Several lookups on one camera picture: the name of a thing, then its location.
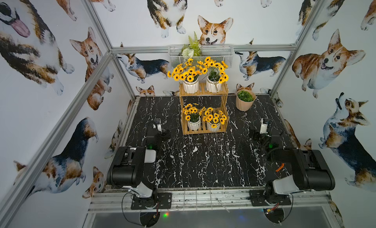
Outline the white orange spray bottle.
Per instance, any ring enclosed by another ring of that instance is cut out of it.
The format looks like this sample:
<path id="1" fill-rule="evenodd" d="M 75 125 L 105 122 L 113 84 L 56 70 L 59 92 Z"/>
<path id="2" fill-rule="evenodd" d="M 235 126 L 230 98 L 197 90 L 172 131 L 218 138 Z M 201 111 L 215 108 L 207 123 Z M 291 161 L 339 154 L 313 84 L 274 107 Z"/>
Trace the white orange spray bottle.
<path id="1" fill-rule="evenodd" d="M 282 163 L 282 165 L 277 170 L 275 170 L 275 172 L 280 172 L 284 167 L 285 167 L 285 164 Z"/>

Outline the sunflower pot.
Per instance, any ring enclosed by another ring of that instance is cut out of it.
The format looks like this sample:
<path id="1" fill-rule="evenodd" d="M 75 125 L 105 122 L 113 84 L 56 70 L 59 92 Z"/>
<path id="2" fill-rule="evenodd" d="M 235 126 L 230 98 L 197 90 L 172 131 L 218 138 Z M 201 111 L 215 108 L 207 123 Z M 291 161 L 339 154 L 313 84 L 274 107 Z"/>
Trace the sunflower pot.
<path id="1" fill-rule="evenodd" d="M 228 121 L 227 114 L 220 108 L 203 108 L 202 111 L 203 122 L 206 124 L 207 130 L 210 132 L 224 132 Z"/>
<path id="2" fill-rule="evenodd" d="M 226 70 L 229 66 L 224 62 L 213 60 L 210 56 L 204 61 L 198 62 L 202 74 L 207 74 L 206 89 L 210 93 L 218 93 L 222 90 L 222 85 L 229 80 Z"/>
<path id="3" fill-rule="evenodd" d="M 185 105 L 182 109 L 182 113 L 190 131 L 201 130 L 202 109 L 199 108 L 197 103 Z"/>
<path id="4" fill-rule="evenodd" d="M 185 93 L 194 94 L 199 90 L 198 77 L 204 73 L 204 62 L 194 61 L 188 58 L 184 63 L 175 66 L 172 71 L 167 72 L 168 78 L 173 78 L 176 82 L 183 82 Z"/>

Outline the aluminium cage frame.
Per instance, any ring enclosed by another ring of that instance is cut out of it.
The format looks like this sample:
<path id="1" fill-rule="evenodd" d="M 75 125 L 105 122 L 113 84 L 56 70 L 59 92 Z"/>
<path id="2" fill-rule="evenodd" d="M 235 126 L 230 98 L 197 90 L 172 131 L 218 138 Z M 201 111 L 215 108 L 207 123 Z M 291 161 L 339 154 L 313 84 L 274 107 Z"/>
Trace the aluminium cage frame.
<path id="1" fill-rule="evenodd" d="M 282 45 L 295 40 L 304 0 L 187 0 L 181 13 L 184 32 L 175 26 L 164 37 L 154 24 L 147 0 L 94 2 L 101 20 L 96 26 L 82 0 L 1 0 L 1 217 L 2 227 L 79 227 L 88 199 L 82 193 L 92 182 L 92 168 L 103 158 L 119 119 L 135 89 L 128 91 L 110 61 L 104 29 L 113 47 L 168 46 L 200 35 L 197 19 L 229 20 L 226 43 Z M 58 193 L 21 197 L 23 178 L 36 160 L 52 157 L 68 143 L 84 117 L 96 124 L 89 139 L 84 178 L 73 178 Z"/>

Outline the wooden two-tier plant shelf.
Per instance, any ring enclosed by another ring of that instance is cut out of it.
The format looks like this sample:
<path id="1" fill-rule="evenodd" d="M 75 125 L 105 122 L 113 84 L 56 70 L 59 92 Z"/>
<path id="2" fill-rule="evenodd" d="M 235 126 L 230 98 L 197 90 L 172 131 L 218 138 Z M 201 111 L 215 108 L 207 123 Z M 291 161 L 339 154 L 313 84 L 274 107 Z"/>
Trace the wooden two-tier plant shelf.
<path id="1" fill-rule="evenodd" d="M 221 96 L 221 105 L 220 107 L 213 108 L 215 111 L 219 111 L 219 113 L 223 113 L 226 117 L 224 121 L 219 118 L 219 122 L 216 125 L 216 128 L 212 128 L 212 124 L 209 123 L 208 120 L 204 121 L 205 112 L 202 112 L 200 115 L 200 124 L 197 124 L 198 127 L 194 130 L 194 127 L 189 127 L 189 125 L 196 125 L 196 123 L 190 123 L 184 112 L 184 97 L 190 96 Z M 228 98 L 228 86 L 227 84 L 222 85 L 222 90 L 217 93 L 211 93 L 206 90 L 206 85 L 204 83 L 199 84 L 199 90 L 194 94 L 189 94 L 184 90 L 183 84 L 180 84 L 179 87 L 179 98 L 180 98 L 180 105 L 181 105 L 181 124 L 182 124 L 182 132 L 183 135 L 190 135 L 190 134 L 209 134 L 209 133 L 225 133 L 227 130 L 227 126 L 229 123 L 229 115 L 227 111 L 227 98 Z"/>

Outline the green fern white flower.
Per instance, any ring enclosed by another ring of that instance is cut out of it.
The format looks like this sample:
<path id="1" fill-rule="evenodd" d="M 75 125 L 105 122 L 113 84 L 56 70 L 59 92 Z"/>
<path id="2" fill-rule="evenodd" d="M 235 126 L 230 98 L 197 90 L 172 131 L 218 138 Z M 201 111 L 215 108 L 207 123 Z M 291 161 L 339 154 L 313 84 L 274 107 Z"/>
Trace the green fern white flower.
<path id="1" fill-rule="evenodd" d="M 194 32 L 193 37 L 189 36 L 188 45 L 183 46 L 179 55 L 188 58 L 202 56 L 201 45 L 196 32 Z"/>

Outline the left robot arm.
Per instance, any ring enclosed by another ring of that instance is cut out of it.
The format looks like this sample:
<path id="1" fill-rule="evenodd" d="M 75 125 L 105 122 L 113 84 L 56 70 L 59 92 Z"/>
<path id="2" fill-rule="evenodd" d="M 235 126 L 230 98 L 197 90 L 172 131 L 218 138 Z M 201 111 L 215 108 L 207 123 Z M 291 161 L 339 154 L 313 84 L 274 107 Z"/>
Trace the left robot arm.
<path id="1" fill-rule="evenodd" d="M 170 138 L 170 131 L 162 128 L 161 119 L 148 121 L 141 146 L 118 147 L 109 167 L 106 181 L 116 188 L 128 189 L 139 199 L 156 200 L 154 185 L 144 180 L 146 164 L 157 161 L 161 143 Z"/>

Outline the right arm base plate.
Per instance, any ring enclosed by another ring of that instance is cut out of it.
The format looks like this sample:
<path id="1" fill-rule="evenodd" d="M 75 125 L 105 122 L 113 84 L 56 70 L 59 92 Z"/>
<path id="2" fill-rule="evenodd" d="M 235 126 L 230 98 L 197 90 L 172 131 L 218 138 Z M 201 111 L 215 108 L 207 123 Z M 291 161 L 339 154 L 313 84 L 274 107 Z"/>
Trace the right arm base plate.
<path id="1" fill-rule="evenodd" d="M 252 206 L 291 205 L 291 199 L 288 195 L 269 193 L 265 190 L 250 190 L 248 200 L 250 200 Z"/>

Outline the aluminium front rail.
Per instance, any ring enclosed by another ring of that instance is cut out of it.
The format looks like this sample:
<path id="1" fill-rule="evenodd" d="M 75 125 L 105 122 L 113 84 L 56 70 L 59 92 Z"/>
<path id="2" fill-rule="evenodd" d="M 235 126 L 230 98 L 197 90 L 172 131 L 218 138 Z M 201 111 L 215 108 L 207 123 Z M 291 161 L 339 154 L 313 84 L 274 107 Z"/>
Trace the aluminium front rail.
<path id="1" fill-rule="evenodd" d="M 100 193 L 92 198 L 88 213 L 122 213 L 122 212 L 152 212 L 152 211 L 198 211 L 269 208 L 264 199 L 252 204 L 249 188 L 241 189 L 209 189 L 209 190 L 173 190 L 170 191 L 170 208 L 167 202 L 156 206 L 136 205 L 132 210 L 133 201 L 125 193 Z"/>

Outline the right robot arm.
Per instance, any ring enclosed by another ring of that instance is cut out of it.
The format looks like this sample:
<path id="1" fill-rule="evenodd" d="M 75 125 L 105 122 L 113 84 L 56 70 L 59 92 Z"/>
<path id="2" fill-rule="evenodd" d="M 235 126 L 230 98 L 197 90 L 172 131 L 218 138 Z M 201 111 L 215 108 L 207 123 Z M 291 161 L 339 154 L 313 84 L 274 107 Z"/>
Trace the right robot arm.
<path id="1" fill-rule="evenodd" d="M 304 191 L 331 191 L 335 179 L 319 150 L 303 151 L 299 148 L 281 148 L 271 143 L 271 136 L 250 129 L 250 137 L 261 144 L 265 159 L 291 167 L 291 175 L 268 181 L 264 197 L 270 203 L 289 194 Z"/>

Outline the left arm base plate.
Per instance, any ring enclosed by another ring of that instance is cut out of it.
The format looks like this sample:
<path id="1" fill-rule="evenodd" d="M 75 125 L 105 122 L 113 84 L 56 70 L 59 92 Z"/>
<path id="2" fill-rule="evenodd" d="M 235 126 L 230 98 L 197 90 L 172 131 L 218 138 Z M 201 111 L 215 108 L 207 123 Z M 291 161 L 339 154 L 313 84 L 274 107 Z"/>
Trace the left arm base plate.
<path id="1" fill-rule="evenodd" d="M 135 197 L 131 204 L 132 210 L 146 209 L 170 209 L 172 204 L 172 194 L 158 192 L 150 198 Z"/>

